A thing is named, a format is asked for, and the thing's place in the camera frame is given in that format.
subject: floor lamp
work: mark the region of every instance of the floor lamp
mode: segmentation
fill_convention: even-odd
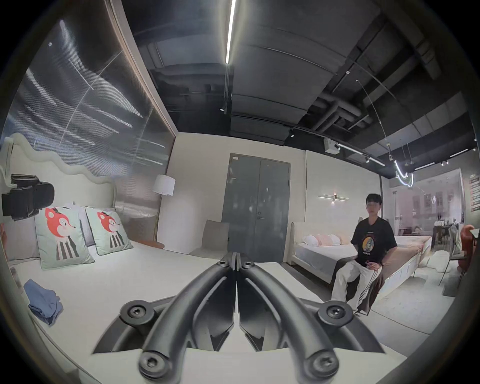
[[[173,195],[173,188],[175,187],[175,179],[167,175],[158,175],[153,185],[153,192],[160,195],[160,203],[158,205],[158,213],[155,221],[155,231],[153,235],[154,241],[156,241],[156,233],[158,231],[158,220],[160,218],[160,205],[162,203],[162,195]]]

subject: wooden side table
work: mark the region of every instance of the wooden side table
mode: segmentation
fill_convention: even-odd
[[[137,240],[137,243],[148,245],[149,247],[164,249],[165,245],[154,240]]]

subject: blue cloth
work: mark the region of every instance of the blue cloth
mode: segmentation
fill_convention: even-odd
[[[55,323],[63,310],[63,305],[55,291],[41,287],[32,279],[24,284],[24,290],[30,300],[28,307],[33,314],[48,325]]]

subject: pillow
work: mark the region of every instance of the pillow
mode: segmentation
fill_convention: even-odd
[[[5,217],[4,225],[8,241],[3,247],[9,265],[40,258],[34,217],[18,221]]]
[[[112,209],[101,210],[91,207],[85,207],[85,211],[99,255],[133,248],[117,212]]]
[[[315,236],[312,236],[312,235],[304,236],[302,241],[305,244],[310,245],[311,247],[318,247],[318,240]]]
[[[340,240],[340,237],[337,235],[329,235],[330,238],[332,239],[332,245],[340,245],[342,241]]]
[[[340,244],[350,244],[352,238],[349,235],[344,233],[337,233],[336,234],[340,238]]]
[[[333,245],[332,238],[328,235],[317,235],[315,236],[318,240],[319,247],[325,247],[329,245]]]
[[[42,269],[94,263],[80,229],[78,212],[67,207],[44,208],[35,216]]]
[[[78,212],[80,218],[80,226],[82,227],[82,233],[84,234],[85,244],[87,247],[95,245],[93,240],[92,230],[90,224],[88,224],[87,212],[85,212],[85,207],[75,204],[75,202],[65,205],[67,208],[70,208],[73,211]]]

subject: wall sconce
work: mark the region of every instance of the wall sconce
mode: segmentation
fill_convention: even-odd
[[[320,195],[320,196],[317,196],[317,199],[328,199],[328,200],[332,200],[332,202],[334,202],[334,201],[347,201],[348,200],[347,197],[338,197],[336,193],[334,193],[333,196]]]

